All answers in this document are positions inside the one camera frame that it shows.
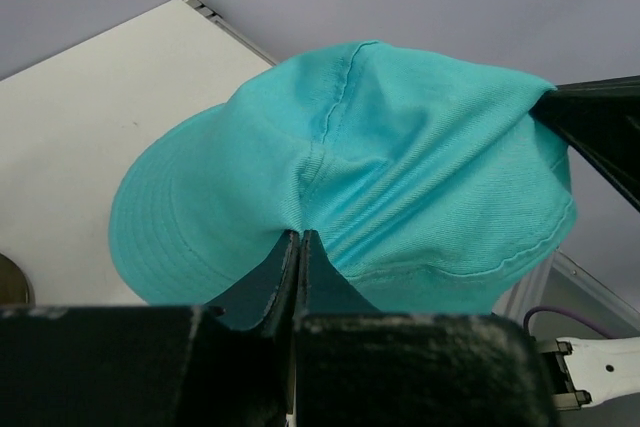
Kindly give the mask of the teal cap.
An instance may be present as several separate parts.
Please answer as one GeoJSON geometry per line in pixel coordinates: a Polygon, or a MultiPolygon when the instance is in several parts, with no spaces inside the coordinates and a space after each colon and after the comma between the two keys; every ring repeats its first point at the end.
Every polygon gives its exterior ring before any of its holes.
{"type": "Polygon", "coordinates": [[[573,227],[566,143],[534,75],[378,41],[307,52],[133,163],[109,248],[153,305],[201,304],[287,230],[387,312],[487,314],[573,227]]]}

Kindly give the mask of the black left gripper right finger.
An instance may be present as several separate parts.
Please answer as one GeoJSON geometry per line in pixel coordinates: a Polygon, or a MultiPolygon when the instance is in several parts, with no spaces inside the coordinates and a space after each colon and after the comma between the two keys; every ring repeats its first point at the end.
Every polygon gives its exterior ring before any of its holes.
{"type": "Polygon", "coordinates": [[[495,315],[385,313],[304,234],[295,309],[300,426],[551,426],[532,340],[495,315]]]}

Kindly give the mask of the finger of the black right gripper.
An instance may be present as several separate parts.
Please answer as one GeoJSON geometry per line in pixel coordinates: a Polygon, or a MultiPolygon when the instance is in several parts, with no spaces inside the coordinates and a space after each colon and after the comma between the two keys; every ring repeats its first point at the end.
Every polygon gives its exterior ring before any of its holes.
{"type": "Polygon", "coordinates": [[[530,114],[639,208],[638,76],[560,85],[530,114]]]}

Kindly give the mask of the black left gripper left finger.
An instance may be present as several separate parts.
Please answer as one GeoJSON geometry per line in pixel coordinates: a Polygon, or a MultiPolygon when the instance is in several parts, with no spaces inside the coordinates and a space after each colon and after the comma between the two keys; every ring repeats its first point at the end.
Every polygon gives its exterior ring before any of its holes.
{"type": "Polygon", "coordinates": [[[281,426],[299,237],[187,306],[6,307],[5,426],[281,426]]]}

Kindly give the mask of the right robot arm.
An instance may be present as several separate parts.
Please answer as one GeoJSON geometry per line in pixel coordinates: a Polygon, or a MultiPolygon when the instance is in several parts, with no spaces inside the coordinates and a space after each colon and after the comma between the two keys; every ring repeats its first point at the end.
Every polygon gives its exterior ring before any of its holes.
{"type": "MultiPolygon", "coordinates": [[[[639,208],[639,77],[566,84],[530,110],[639,208]]],[[[558,338],[537,344],[560,411],[639,392],[639,339],[558,338]]]]}

